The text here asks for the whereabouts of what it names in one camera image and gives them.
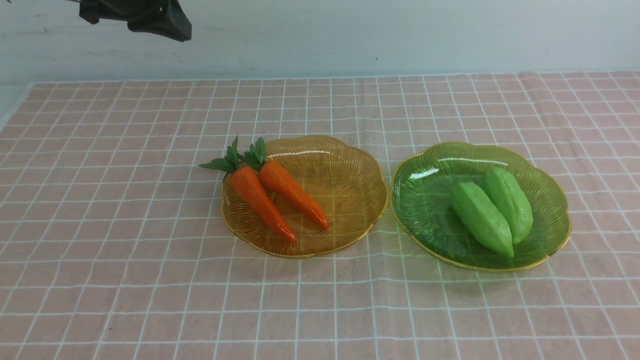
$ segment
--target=gold plate rim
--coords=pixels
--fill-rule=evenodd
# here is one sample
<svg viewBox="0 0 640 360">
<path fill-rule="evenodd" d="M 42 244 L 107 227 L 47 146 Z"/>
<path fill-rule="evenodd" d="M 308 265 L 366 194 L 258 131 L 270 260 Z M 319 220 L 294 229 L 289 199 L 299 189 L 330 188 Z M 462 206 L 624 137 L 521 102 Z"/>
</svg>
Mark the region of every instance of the gold plate rim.
<svg viewBox="0 0 640 360">
<path fill-rule="evenodd" d="M 384 205 L 382 205 L 382 207 L 381 207 L 381 209 L 380 209 L 380 213 L 378 214 L 378 216 L 375 218 L 375 220 L 373 220 L 373 221 L 369 224 L 368 228 L 367 228 L 366 230 L 364 230 L 364 231 L 362 232 L 362 234 L 361 234 L 361 235 L 359 235 L 358 237 L 354 238 L 353 240 L 351 240 L 351 241 L 347 242 L 347 243 L 346 243 L 346 244 L 344 244 L 343 246 L 341 246 L 341 247 L 337 247 L 337 248 L 332 249 L 332 250 L 327 250 L 327 251 L 322 251 L 322 252 L 315 252 L 315 253 L 313 253 L 313 254 L 304 254 L 304 255 L 283 255 L 283 254 L 277 254 L 277 253 L 274 253 L 274 252 L 271 252 L 271 251 L 265 250 L 265 249 L 263 249 L 263 248 L 261 248 L 261 247 L 257 246 L 256 244 L 254 244 L 254 243 L 252 243 L 252 242 L 250 242 L 250 241 L 248 241 L 248 240 L 244 239 L 242 236 L 240 236 L 240 234 L 238 234 L 238 232 L 237 232 L 237 231 L 236 231 L 236 230 L 235 230 L 231 225 L 229 225 L 229 223 L 227 222 L 227 217 L 225 216 L 225 211 L 224 211 L 224 209 L 225 209 L 225 203 L 226 203 L 226 201 L 227 201 L 227 197 L 226 197 L 226 195 L 225 195 L 225 192 L 224 192 L 224 191 L 221 191 L 221 193 L 222 193 L 222 205 L 220 206 L 220 213 L 221 213 L 221 215 L 222 215 L 222 221 L 225 223 L 225 226 L 227 227 L 227 229 L 229 229 L 229 230 L 231 231 L 231 233 L 233 233 L 233 234 L 236 236 L 236 238 L 239 238 L 239 239 L 243 240 L 245 243 L 247 243 L 247 244 L 251 245 L 253 248 L 255 248 L 255 249 L 257 249 L 257 250 L 259 250 L 259 251 L 261 251 L 261 252 L 263 252 L 263 253 L 265 253 L 265 254 L 269 254 L 269 255 L 272 255 L 272 256 L 275 256 L 275 257 L 278 257 L 278 258 L 282 258 L 282 259 L 309 259 L 309 258 L 316 258 L 316 257 L 318 257 L 318 256 L 322 256 L 322 255 L 333 254 L 334 252 L 338 252 L 338 251 L 340 251 L 340 250 L 343 250 L 343 249 L 346 249 L 346 248 L 348 248 L 348 247 L 352 246 L 353 244 L 355 244 L 356 242 L 360 241 L 362 238 L 364 238 L 365 236 L 367 236 L 367 234 L 369 234 L 369 232 L 371 231 L 371 229 L 372 229 L 372 228 L 373 228 L 373 227 L 378 223 L 378 221 L 380 221 L 380 219 L 382 218 L 382 216 L 383 216 L 383 215 L 384 215 L 384 213 L 385 213 L 385 210 L 387 209 L 387 207 L 388 207 L 388 205 L 389 205 L 389 199 L 390 199 L 390 197 L 389 197 L 389 193 L 390 193 L 390 192 L 389 192 L 389 189 L 388 189 L 388 187 L 387 187 L 387 183 L 385 182 L 385 177 L 384 177 L 384 175 L 382 174 L 382 169 L 380 168 L 380 163 L 378 163 L 378 160 L 376 160 L 376 158 L 374 158 L 371 154 L 369 154 L 368 152 L 366 152 L 366 151 L 364 151 L 364 150 L 362 150 L 362 149 L 359 149 L 358 147 L 351 146 L 351 145 L 347 144 L 346 142 L 344 142 L 344 141 L 342 141 L 342 140 L 340 140 L 340 139 L 338 139 L 338 138 L 334 138 L 334 137 L 332 137 L 332 136 L 327 136 L 327 135 L 304 135 L 304 136 L 298 136 L 298 137 L 295 137 L 295 138 L 277 138 L 277 139 L 273 139 L 273 140 L 269 140 L 269 141 L 267 141 L 267 142 L 266 142 L 266 145 L 268 146 L 268 145 L 269 145 L 269 143 L 277 142 L 277 141 L 279 141 L 279 140 L 288 140 L 288 141 L 297 140 L 297 141 L 300 141 L 300 140 L 304 140 L 304 139 L 306 139 L 306 138 L 325 138 L 325 139 L 331 139 L 331 140 L 333 140 L 333 141 L 336 141 L 336 142 L 340 143 L 341 145 L 343 145 L 343 146 L 345 146 L 345 147 L 352 148 L 352 149 L 354 149 L 354 150 L 356 150 L 356 151 L 361 152 L 361 153 L 362 153 L 362 154 L 364 154 L 365 156 L 370 157 L 370 158 L 371 158 L 371 159 L 372 159 L 372 160 L 373 160 L 373 161 L 378 165 L 378 166 L 376 167 L 378 171 L 377 171 L 377 173 L 375 173 L 375 174 L 373 175 L 373 177 L 376 177 L 376 178 L 377 178 L 377 177 L 380 177 L 380 181 L 381 181 L 381 183 L 382 183 L 382 185 L 383 185 L 383 188 L 385 189 L 385 196 L 384 196 L 384 198 L 385 198 L 385 203 L 384 203 Z"/>
<path fill-rule="evenodd" d="M 544 176 L 547 176 L 549 179 L 551 179 L 556 186 L 562 190 L 563 196 L 564 196 L 564 203 L 567 204 L 567 200 L 566 200 L 566 194 L 564 192 L 563 187 L 556 181 L 556 179 L 554 179 L 551 175 L 547 174 L 546 172 L 544 172 L 543 170 L 540 170 L 539 168 L 533 166 L 533 164 L 529 163 L 529 160 L 527 160 L 524 156 L 518 154 L 515 151 L 512 151 L 511 149 L 508 149 L 506 147 L 501 147 L 498 145 L 476 145 L 476 144 L 472 144 L 472 143 L 468 143 L 468 142 L 440 142 L 437 144 L 434 144 L 432 146 L 427 147 L 426 149 L 424 149 L 422 152 L 412 155 L 408 158 L 406 158 L 405 160 L 403 160 L 394 170 L 394 175 L 391 178 L 391 191 L 389 192 L 389 200 L 388 202 L 390 204 L 392 204 L 392 198 L 393 198 L 393 194 L 394 194 L 394 189 L 396 188 L 396 182 L 397 182 L 397 172 L 398 170 L 400 170 L 400 168 L 407 163 L 408 161 L 410 161 L 411 159 L 414 158 L 418 158 L 421 157 L 423 155 L 425 155 L 428 151 L 431 151 L 434 147 L 437 146 L 441 146 L 441 145 L 460 145 L 460 146 L 467 146 L 467 147 L 494 147 L 494 148 L 498 148 L 502 151 L 506 151 L 506 152 L 510 152 L 511 154 L 514 154 L 517 158 L 522 159 L 525 163 L 528 164 L 528 166 L 530 166 L 532 169 L 534 169 L 535 171 L 538 171 L 540 173 L 542 173 Z M 393 205 L 390 206 L 391 208 L 391 214 L 393 214 L 394 219 L 396 220 L 396 223 L 398 225 L 400 225 L 400 228 L 409 235 L 409 237 L 416 243 L 418 244 L 419 247 L 423 248 L 427 253 L 429 253 L 429 255 L 433 256 L 434 258 L 443 261 L 444 263 L 448 263 L 450 265 L 454 265 L 454 266 L 458 266 L 460 268 L 464 268 L 467 270 L 473 270 L 473 271 L 480 271 L 480 272 L 489 272 L 489 273 L 495 273 L 495 274 L 505 274 L 505 273 L 512 273 L 512 272 L 521 272 L 524 270 L 528 270 L 531 268 L 534 268 L 535 266 L 538 266 L 542 263 L 544 263 L 550 256 L 554 255 L 556 252 L 560 251 L 568 242 L 569 242 L 569 237 L 571 236 L 571 232 L 573 230 L 573 223 L 571 220 L 571 215 L 569 214 L 569 209 L 568 206 L 565 207 L 565 211 L 564 213 L 566 214 L 566 218 L 567 218 L 567 222 L 569 224 L 568 228 L 567 228 L 567 233 L 564 236 L 564 240 L 560 243 L 560 245 L 558 247 L 556 247 L 553 251 L 549 252 L 548 254 L 546 254 L 545 256 L 543 256 L 540 260 L 536 261 L 535 263 L 531 263 L 529 265 L 525 265 L 525 266 L 521 266 L 519 268 L 503 268 L 503 269 L 495 269 L 495 268 L 484 268 L 481 266 L 472 266 L 472 265 L 467 265 L 467 264 L 463 264 L 454 260 L 451 260 L 449 258 L 445 258 L 444 256 L 437 254 L 436 252 L 434 252 L 433 250 L 427 248 L 426 246 L 424 246 L 418 239 L 415 238 L 415 236 L 409 232 L 409 230 L 407 230 L 407 228 L 404 226 L 404 224 L 402 223 L 402 221 L 400 221 L 398 215 L 396 214 L 396 210 L 393 207 Z"/>
</svg>

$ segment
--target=amber glass plate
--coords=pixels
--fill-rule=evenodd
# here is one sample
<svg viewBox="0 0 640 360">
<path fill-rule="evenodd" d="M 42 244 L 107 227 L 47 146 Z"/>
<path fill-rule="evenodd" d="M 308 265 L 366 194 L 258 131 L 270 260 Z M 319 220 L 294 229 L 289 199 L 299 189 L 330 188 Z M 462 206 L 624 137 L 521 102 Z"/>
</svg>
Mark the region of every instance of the amber glass plate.
<svg viewBox="0 0 640 360">
<path fill-rule="evenodd" d="M 450 192 L 461 181 L 480 184 L 492 167 L 511 172 L 533 210 L 533 228 L 504 259 L 480 245 L 451 208 Z M 532 268 L 565 245 L 571 219 L 564 192 L 549 175 L 515 152 L 494 145 L 445 142 L 400 164 L 392 183 L 392 212 L 425 250 L 471 270 L 514 272 Z"/>
<path fill-rule="evenodd" d="M 378 162 L 366 152 L 320 135 L 267 142 L 268 158 L 279 162 L 323 208 L 330 227 L 322 230 L 280 196 L 268 192 L 296 233 L 285 241 L 262 223 L 225 178 L 222 215 L 240 239 L 268 254 L 310 258 L 328 254 L 363 238 L 380 219 L 388 192 Z"/>
</svg>

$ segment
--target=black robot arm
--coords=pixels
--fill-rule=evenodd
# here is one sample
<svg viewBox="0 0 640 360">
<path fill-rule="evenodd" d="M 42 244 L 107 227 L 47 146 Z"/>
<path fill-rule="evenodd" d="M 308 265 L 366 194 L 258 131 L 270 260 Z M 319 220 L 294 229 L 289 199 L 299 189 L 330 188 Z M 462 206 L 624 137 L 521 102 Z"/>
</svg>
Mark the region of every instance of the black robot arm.
<svg viewBox="0 0 640 360">
<path fill-rule="evenodd" d="M 126 21 L 135 33 L 151 33 L 184 42 L 191 23 L 178 0 L 69 0 L 80 4 L 80 17 L 92 25 L 100 19 Z"/>
</svg>

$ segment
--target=carrot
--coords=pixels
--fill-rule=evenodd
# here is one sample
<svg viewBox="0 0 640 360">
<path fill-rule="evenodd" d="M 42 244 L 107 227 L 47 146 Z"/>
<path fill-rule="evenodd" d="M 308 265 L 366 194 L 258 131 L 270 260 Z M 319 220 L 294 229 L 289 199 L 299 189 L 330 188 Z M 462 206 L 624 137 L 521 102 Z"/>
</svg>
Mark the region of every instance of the carrot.
<svg viewBox="0 0 640 360">
<path fill-rule="evenodd" d="M 240 198 L 249 204 L 249 207 L 258 214 L 260 219 L 283 239 L 296 241 L 296 235 L 282 218 L 267 193 L 264 192 L 255 171 L 250 167 L 240 167 L 237 143 L 238 138 L 236 137 L 232 145 L 227 147 L 227 154 L 224 158 L 214 159 L 198 166 L 228 173 L 231 187 Z"/>
<path fill-rule="evenodd" d="M 251 144 L 249 151 L 241 158 L 258 172 L 258 180 L 267 190 L 287 199 L 322 229 L 329 228 L 329 221 L 317 201 L 304 191 L 282 165 L 267 159 L 267 146 L 263 138 L 259 138 L 255 145 Z"/>
</svg>

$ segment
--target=fake vegetable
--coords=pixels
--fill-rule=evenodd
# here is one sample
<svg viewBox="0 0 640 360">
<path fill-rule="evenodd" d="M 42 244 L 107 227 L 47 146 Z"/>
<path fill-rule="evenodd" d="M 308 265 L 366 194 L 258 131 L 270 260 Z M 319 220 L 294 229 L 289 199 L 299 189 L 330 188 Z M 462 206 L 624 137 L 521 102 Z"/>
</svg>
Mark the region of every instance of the fake vegetable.
<svg viewBox="0 0 640 360">
<path fill-rule="evenodd" d="M 474 183 L 458 183 L 451 191 L 453 210 L 484 247 L 513 259 L 511 229 L 487 194 Z"/>
<path fill-rule="evenodd" d="M 491 202 L 507 220 L 513 245 L 518 245 L 531 232 L 531 204 L 518 181 L 503 168 L 493 168 L 483 178 L 482 187 Z"/>
<path fill-rule="evenodd" d="M 251 144 L 249 151 L 241 158 L 258 172 L 258 180 L 265 189 L 287 199 L 323 230 L 329 228 L 329 222 L 317 201 L 304 191 L 282 165 L 267 159 L 267 146 L 263 138 L 259 138 L 255 145 Z"/>
<path fill-rule="evenodd" d="M 246 201 L 260 217 L 260 219 L 277 235 L 289 241 L 296 241 L 296 235 L 291 231 L 282 215 L 264 192 L 258 177 L 250 167 L 240 167 L 240 157 L 237 153 L 238 138 L 227 147 L 224 158 L 211 160 L 200 164 L 199 167 L 219 170 L 228 173 L 229 184 L 238 196 Z"/>
</svg>

